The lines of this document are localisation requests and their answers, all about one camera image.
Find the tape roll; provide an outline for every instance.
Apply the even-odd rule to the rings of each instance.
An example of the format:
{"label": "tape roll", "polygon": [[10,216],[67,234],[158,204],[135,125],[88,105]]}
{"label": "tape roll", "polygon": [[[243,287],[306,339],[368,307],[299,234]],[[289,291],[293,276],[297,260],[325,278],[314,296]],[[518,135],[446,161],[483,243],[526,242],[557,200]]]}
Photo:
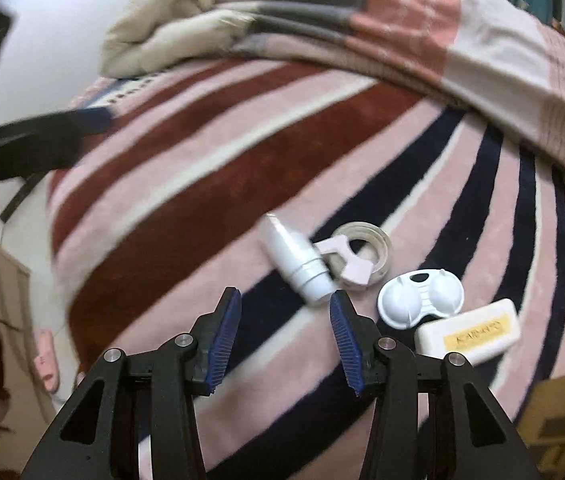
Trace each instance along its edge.
{"label": "tape roll", "polygon": [[348,248],[351,240],[363,240],[367,242],[374,251],[376,251],[376,256],[378,258],[378,260],[373,263],[371,269],[367,271],[369,274],[367,283],[363,283],[361,282],[362,280],[358,279],[348,280],[343,275],[343,271],[347,264],[354,258],[358,260],[357,262],[360,263],[361,266],[364,264],[367,266],[367,269],[369,269],[369,260],[361,258],[351,250],[347,257],[343,257],[341,254],[342,251],[323,253],[325,261],[329,265],[332,273],[337,279],[341,280],[344,286],[348,286],[350,288],[364,288],[365,286],[378,283],[386,276],[387,272],[389,272],[391,251],[391,241],[389,240],[389,236],[386,232],[384,232],[380,227],[368,222],[349,222],[348,224],[344,224],[336,229],[330,239],[333,240],[339,236],[345,236],[347,238]]}

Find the metal screw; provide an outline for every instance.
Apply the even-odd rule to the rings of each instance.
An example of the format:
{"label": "metal screw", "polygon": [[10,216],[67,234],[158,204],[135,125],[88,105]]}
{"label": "metal screw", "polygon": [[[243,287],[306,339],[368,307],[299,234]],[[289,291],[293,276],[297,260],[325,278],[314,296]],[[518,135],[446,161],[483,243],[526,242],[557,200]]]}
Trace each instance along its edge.
{"label": "metal screw", "polygon": [[122,352],[117,348],[110,348],[107,352],[104,353],[104,360],[108,363],[113,363],[120,359]]}
{"label": "metal screw", "polygon": [[465,364],[465,356],[457,352],[452,352],[449,354],[449,362],[454,366],[463,366]]}
{"label": "metal screw", "polygon": [[194,336],[192,336],[191,334],[181,334],[181,335],[177,335],[176,339],[174,339],[174,342],[178,345],[178,346],[189,346],[191,345],[191,343],[194,342]]}
{"label": "metal screw", "polygon": [[396,341],[390,337],[381,337],[378,339],[378,346],[383,350],[393,350],[396,348]]}

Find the yellow label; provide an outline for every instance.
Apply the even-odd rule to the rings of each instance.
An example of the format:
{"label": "yellow label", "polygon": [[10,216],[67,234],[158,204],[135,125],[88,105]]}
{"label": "yellow label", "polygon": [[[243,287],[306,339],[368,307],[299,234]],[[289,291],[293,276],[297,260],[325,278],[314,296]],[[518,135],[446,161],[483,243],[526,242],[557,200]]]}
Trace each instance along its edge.
{"label": "yellow label", "polygon": [[443,342],[445,343],[445,349],[447,351],[462,352],[493,341],[505,334],[509,334],[511,328],[509,316],[505,314],[504,316],[472,326],[461,332],[447,335],[443,337]]}

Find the roll of tape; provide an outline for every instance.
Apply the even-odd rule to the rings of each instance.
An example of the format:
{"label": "roll of tape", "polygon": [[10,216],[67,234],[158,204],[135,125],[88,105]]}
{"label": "roll of tape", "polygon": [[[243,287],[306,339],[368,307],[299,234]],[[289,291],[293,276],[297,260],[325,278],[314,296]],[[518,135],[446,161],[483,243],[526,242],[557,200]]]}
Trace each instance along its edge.
{"label": "roll of tape", "polygon": [[[378,260],[372,262],[355,254],[349,245],[351,240],[367,242],[376,252]],[[331,238],[318,242],[316,247],[335,277],[350,288],[378,283],[389,271],[389,236],[379,227],[367,222],[344,224],[334,231]]]}

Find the pink slipper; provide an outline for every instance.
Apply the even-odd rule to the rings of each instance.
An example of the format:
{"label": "pink slipper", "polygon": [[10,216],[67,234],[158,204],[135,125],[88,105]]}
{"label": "pink slipper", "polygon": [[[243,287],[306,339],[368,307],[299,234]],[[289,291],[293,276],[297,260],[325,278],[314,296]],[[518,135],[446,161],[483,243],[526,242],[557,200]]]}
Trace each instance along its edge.
{"label": "pink slipper", "polygon": [[34,365],[44,387],[50,394],[54,394],[58,391],[60,385],[60,373],[56,352],[53,349],[53,333],[51,333],[51,330],[37,330],[36,344],[38,346],[38,357],[34,359]]}

